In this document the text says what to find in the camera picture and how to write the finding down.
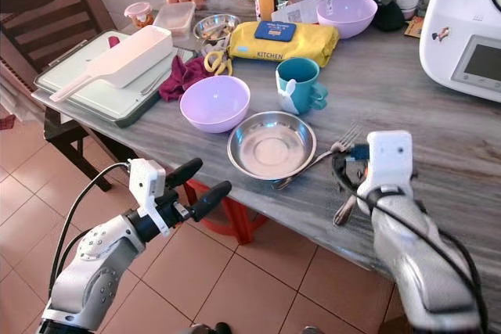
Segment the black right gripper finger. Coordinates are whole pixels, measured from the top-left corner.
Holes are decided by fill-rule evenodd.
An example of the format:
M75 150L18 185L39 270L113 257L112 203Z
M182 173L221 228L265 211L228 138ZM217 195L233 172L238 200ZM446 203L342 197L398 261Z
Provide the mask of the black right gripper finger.
M339 184L339 190L347 192L347 194L354 194L354 184L348 179L347 175L347 161L350 152L340 152L333 154L330 157L330 166L332 166L333 176Z

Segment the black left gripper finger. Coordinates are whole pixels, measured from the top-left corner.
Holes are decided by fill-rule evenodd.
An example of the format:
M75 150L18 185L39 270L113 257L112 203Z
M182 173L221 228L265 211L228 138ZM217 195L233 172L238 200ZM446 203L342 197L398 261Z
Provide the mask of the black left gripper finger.
M194 181L189 186L193 188L193 193L196 193L196 198L189 205L190 219L194 222L200 222L212 210L218 208L228 198L229 192L232 191L230 181L221 181L221 183L212 187L207 187Z
M183 163L182 166L173 169L171 173L166 174L164 187L175 189L184 185L201 169L203 163L203 159L193 158L189 162Z

